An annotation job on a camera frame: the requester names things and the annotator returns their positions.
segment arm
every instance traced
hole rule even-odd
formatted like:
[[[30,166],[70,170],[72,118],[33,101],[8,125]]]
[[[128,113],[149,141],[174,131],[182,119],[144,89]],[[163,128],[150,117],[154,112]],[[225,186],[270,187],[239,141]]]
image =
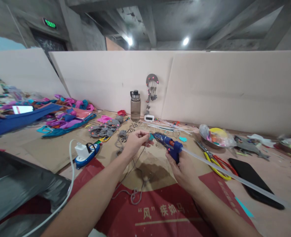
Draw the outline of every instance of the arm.
[[[45,236],[88,236],[110,202],[120,176],[142,145],[150,147],[149,132],[138,130],[128,136],[120,156],[86,183],[42,234]]]
[[[220,237],[249,237],[261,236],[256,229],[250,226],[225,205],[203,182],[198,178],[191,158],[185,152],[179,154],[179,163],[166,152],[166,157],[172,167],[173,174],[182,186],[202,208],[212,222]]]

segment white foam board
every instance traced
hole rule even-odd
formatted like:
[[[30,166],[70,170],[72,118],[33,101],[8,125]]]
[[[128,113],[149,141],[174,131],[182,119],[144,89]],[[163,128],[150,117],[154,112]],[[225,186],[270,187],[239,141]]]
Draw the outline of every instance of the white foam board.
[[[291,51],[175,54],[162,118],[291,134]]]
[[[0,51],[0,78],[25,92],[44,97],[68,97],[57,73],[41,48]]]
[[[50,52],[71,97],[87,99],[98,109],[130,113],[130,91],[141,96],[141,115],[148,98],[146,77],[159,79],[157,99],[150,101],[150,114],[160,118],[174,51],[77,51]]]

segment blue hot glue gun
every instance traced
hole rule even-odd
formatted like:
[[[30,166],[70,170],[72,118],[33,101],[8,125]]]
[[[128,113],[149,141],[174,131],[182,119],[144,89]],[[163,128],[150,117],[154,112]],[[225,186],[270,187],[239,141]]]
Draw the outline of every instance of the blue hot glue gun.
[[[176,164],[179,163],[179,153],[182,150],[182,143],[179,143],[178,141],[173,141],[172,138],[169,138],[165,136],[162,133],[152,133],[154,138],[161,143],[168,151],[171,157],[175,160]]]

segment exit sign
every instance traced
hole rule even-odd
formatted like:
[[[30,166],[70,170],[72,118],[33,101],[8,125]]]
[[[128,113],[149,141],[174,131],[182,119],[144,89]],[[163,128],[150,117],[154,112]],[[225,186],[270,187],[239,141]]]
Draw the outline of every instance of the exit sign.
[[[53,28],[53,29],[56,29],[57,28],[57,25],[51,21],[48,21],[47,19],[43,19],[43,22],[45,25],[49,26],[50,28]]]

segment black phone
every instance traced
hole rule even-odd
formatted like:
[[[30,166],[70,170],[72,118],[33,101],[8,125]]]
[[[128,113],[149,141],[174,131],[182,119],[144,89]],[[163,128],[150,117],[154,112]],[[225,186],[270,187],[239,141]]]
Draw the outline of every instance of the black phone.
[[[238,173],[238,176],[245,179],[246,181],[249,181],[250,183],[274,194],[270,188],[266,185],[266,183],[261,179],[261,177],[256,173],[256,171],[252,168],[252,166],[246,162],[239,161],[237,159],[229,158],[229,163],[232,165],[232,167],[236,170]],[[280,203],[266,197],[265,195],[259,193],[258,191],[255,191],[254,189],[243,185],[248,192],[248,194],[254,198],[255,200],[258,200],[262,203],[265,203],[269,206],[272,206],[274,208],[277,208],[279,210],[284,210],[285,207],[281,205]]]

